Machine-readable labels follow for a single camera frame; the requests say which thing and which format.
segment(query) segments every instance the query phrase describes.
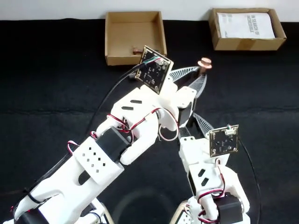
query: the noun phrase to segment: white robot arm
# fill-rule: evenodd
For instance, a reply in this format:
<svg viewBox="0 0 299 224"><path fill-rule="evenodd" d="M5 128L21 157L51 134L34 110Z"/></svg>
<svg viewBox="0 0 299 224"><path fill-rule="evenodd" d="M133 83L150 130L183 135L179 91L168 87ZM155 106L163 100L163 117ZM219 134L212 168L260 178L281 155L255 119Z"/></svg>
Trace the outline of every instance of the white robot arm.
<svg viewBox="0 0 299 224"><path fill-rule="evenodd" d="M113 105L91 137L73 151L68 147L72 156L19 201L14 220L38 208L49 224L112 223L104 217L105 209L96 197L124 171L123 165L131 164L155 143L158 134L165 140L177 138L179 126L192 114L195 96L196 91L189 87L178 91L169 74L159 94L147 85L132 90ZM180 116L179 110L187 116ZM162 128L176 131L174 138L163 137ZM120 131L130 134L129 139ZM81 183L84 172L89 177ZM89 205L94 207L92 212L80 217Z"/></svg>
<svg viewBox="0 0 299 224"><path fill-rule="evenodd" d="M238 126L213 129L193 116L206 138L188 133L180 139L179 155L193 197L177 210L171 224L250 224L249 201L237 174L226 167L228 153L237 151Z"/></svg>

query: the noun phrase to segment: wire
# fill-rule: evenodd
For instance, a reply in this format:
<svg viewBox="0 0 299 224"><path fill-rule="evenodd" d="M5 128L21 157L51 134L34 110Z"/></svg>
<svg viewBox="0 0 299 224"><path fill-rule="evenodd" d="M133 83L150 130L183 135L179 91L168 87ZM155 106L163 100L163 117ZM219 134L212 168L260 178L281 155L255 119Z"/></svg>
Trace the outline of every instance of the wire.
<svg viewBox="0 0 299 224"><path fill-rule="evenodd" d="M167 112L167 113L170 115L170 117L172 118L172 120L174 121L174 123L176 124L176 127L177 127L177 129L176 129L176 135L175 135L172 139L167 139L167 138L165 138L165 137L161 134L161 128L162 128L162 126L160 125L159 130L158 130L159 136L160 136L163 140L165 140L165 141L174 141L174 140L178 137L178 134L179 134L178 122L177 122L177 120L175 119L175 117L173 116L173 114L170 113L169 110L167 110L167 109L165 109L165 108L159 108L159 109L163 109L165 112Z"/></svg>
<svg viewBox="0 0 299 224"><path fill-rule="evenodd" d="M73 155L73 151L71 150L70 144L76 145L76 146L79 146L79 145L76 142L72 141L72 140L70 140L70 141L67 142L67 150L69 151L69 153L71 155Z"/></svg>
<svg viewBox="0 0 299 224"><path fill-rule="evenodd" d="M209 195L209 194L211 194L211 193L219 193L219 196L220 196L220 195L223 193L223 190L222 190L222 189L212 189L212 190L210 190L210 191L207 191L206 193L203 193L203 194L201 194L201 195L198 197L197 202L199 203L199 200L200 200L202 197L207 196L207 195Z"/></svg>
<svg viewBox="0 0 299 224"><path fill-rule="evenodd" d="M244 148L244 151L248 157L248 160L249 160L249 163L250 163L250 166L251 166L251 169L252 169L252 173L253 173L253 176L254 176L254 179L255 179L255 182L256 182L256 189L257 189L257 199L258 199L258 215L257 215L257 220L256 220L256 223L259 224L260 222L260 219L261 219L261 215L262 215L262 200L261 200L261 188L260 188L260 185L258 183L258 179L257 179L257 175L256 175L256 170L253 166L253 162L252 162L252 159L251 159L251 156L246 148L246 146L244 145L244 143L241 141L241 139L239 138L238 139L239 143L242 145L242 147Z"/></svg>
<svg viewBox="0 0 299 224"><path fill-rule="evenodd" d="M200 218L200 217L198 217L198 220L203 222L203 223L206 223L206 224L211 224L211 223L217 223L218 222L218 220L209 220L209 219Z"/></svg>
<svg viewBox="0 0 299 224"><path fill-rule="evenodd" d="M97 136L97 133L95 131L91 131L90 132L90 135L94 138L94 139L97 139L98 136Z"/></svg>
<svg viewBox="0 0 299 224"><path fill-rule="evenodd" d="M215 161L215 163L216 163L217 168L219 169L220 177L221 177L221 180L222 180L222 182L223 182L223 190L222 190L222 193L221 193L221 195L219 195L219 196L217 196L217 197L222 197L222 196L225 194L225 179L224 179L224 177L223 177L223 174L222 174L221 169L220 169L220 166L219 166L219 165L220 165L220 159L217 158L216 161Z"/></svg>

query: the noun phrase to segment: small object in box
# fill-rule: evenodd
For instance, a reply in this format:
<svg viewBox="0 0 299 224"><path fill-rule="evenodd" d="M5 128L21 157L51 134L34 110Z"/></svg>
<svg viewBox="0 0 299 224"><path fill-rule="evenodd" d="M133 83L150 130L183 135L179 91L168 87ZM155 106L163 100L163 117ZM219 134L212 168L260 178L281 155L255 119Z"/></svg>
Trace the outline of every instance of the small object in box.
<svg viewBox="0 0 299 224"><path fill-rule="evenodd" d="M148 86L151 90L160 94L164 80L170 73L173 62L151 48L145 46L141 56L140 63L157 57L152 63L149 63L136 72L136 79Z"/></svg>
<svg viewBox="0 0 299 224"><path fill-rule="evenodd" d="M141 55L143 53L143 49L133 48L133 55Z"/></svg>

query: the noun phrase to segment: red wire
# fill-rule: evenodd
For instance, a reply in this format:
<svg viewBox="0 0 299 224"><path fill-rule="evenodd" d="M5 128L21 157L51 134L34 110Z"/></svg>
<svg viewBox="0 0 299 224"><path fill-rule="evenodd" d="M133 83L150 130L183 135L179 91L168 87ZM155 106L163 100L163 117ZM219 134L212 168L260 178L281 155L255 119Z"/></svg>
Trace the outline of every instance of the red wire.
<svg viewBox="0 0 299 224"><path fill-rule="evenodd" d="M154 112L156 112L157 110L160 110L160 109L162 109L162 108L155 108L154 110L152 110L150 113L148 113L146 116L148 116L149 114L151 114L151 113L154 113ZM177 120L175 119L175 117L173 116L173 114L169 111L169 110L167 110L168 112L169 112L169 114L173 117L173 119L176 121L176 124L177 124L177 126L178 126L178 122L177 122ZM120 122L124 127L126 127L128 130L125 130L124 128L122 128L123 130L120 130L120 132L124 132L124 133L131 133L131 143L132 143L132 141L133 141L133 139L134 139L134 134L132 133L132 130L134 129L134 128L136 128L138 125L140 125L142 122L144 122L145 121L145 118L146 118L146 116L144 117L144 118L142 118L140 121L138 121L137 123L135 123L134 125L132 125L130 128L123 122L123 120L121 120L121 119L119 119L119 118L117 118L116 116L114 116L114 115L112 115L112 114L108 114L108 116L110 116L110 117L112 117L113 119L115 119L115 120L117 120L118 122Z"/></svg>
<svg viewBox="0 0 299 224"><path fill-rule="evenodd" d="M207 224L210 224L210 223L217 223L218 220L208 220L208 219L204 219L204 218L199 218L198 217L198 220L203 222L203 223L207 223Z"/></svg>
<svg viewBox="0 0 299 224"><path fill-rule="evenodd" d="M203 194L201 194L201 195L198 197L197 202L199 203L199 200L200 200L202 197L207 196L207 195L209 195L209 194L211 194L211 193L216 193L216 192L222 194L222 193L223 193L223 190L222 190L222 189L213 189L213 190L210 190L210 191L208 191L208 192L206 192L206 193L203 193Z"/></svg>

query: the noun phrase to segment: open cardboard box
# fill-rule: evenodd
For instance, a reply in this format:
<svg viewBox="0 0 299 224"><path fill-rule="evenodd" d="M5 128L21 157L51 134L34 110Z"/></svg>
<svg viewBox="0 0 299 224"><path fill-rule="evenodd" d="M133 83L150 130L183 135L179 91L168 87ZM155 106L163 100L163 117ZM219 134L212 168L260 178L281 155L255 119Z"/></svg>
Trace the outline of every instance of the open cardboard box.
<svg viewBox="0 0 299 224"><path fill-rule="evenodd" d="M167 55L161 12L108 12L105 29L108 65L138 64L141 54L133 48L145 45Z"/></svg>
<svg viewBox="0 0 299 224"><path fill-rule="evenodd" d="M222 38L217 13L268 13L275 38ZM213 8L209 18L215 50L277 50L285 41L285 32L274 9L269 8Z"/></svg>

